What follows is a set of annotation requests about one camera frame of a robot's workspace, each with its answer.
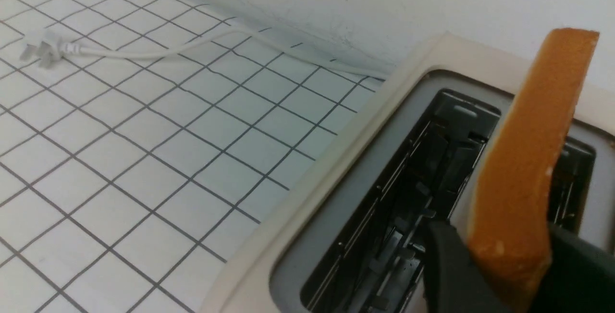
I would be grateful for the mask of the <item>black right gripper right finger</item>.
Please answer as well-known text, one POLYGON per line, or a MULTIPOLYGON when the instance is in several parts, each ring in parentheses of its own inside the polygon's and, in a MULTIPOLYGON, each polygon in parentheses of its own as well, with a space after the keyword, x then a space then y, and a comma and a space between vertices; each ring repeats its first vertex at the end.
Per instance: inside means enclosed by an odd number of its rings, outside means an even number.
POLYGON ((550 225, 552 264, 531 313, 613 313, 614 256, 557 225, 550 225))

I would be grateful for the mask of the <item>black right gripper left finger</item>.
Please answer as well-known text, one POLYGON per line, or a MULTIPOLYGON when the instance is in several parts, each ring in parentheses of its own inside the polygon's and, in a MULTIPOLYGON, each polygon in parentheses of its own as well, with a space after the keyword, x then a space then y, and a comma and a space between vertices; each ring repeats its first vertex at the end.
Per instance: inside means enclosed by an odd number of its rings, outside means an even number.
POLYGON ((483 278, 454 226, 431 221, 424 233, 425 299, 429 313, 508 313, 483 278))

